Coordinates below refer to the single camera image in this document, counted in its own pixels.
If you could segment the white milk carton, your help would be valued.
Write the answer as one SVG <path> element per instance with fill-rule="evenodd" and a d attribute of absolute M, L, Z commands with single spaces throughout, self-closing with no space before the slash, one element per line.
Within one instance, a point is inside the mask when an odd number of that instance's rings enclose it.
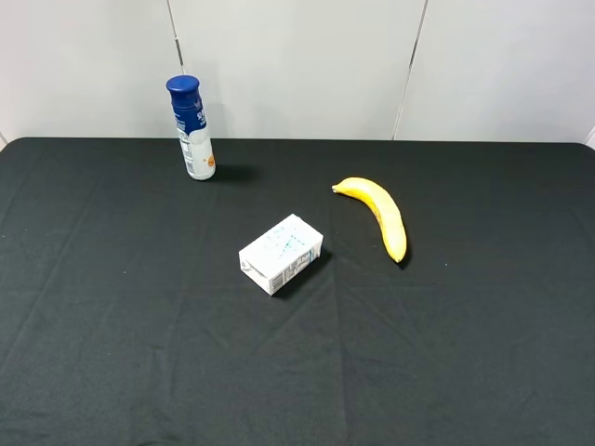
<path fill-rule="evenodd" d="M 274 295 L 321 255 L 324 236 L 292 214 L 239 252 L 241 271 Z"/>

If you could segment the blue capped white bottle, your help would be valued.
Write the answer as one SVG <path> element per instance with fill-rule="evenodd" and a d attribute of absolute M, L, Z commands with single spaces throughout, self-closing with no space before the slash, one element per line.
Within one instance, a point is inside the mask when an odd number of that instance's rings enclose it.
<path fill-rule="evenodd" d="M 216 161 L 199 86 L 196 77 L 185 74 L 169 79 L 165 85 L 187 173 L 192 179 L 208 180 L 216 172 Z"/>

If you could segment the black tablecloth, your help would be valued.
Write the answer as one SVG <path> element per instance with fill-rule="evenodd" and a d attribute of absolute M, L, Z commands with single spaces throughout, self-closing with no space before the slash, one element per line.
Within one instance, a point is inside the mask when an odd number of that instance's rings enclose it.
<path fill-rule="evenodd" d="M 594 152 L 21 138 L 1 153 L 5 445 L 590 445 Z M 407 253 L 332 186 L 400 209 Z M 268 295 L 239 252 L 295 214 Z"/>

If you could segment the yellow banana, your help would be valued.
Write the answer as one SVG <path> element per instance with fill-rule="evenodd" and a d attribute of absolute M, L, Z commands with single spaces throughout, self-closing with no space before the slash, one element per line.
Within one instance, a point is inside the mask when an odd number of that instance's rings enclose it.
<path fill-rule="evenodd" d="M 407 236 L 402 215 L 390 194 L 374 181 L 347 177 L 332 186 L 332 192 L 364 203 L 373 213 L 389 257 L 400 263 L 407 253 Z"/>

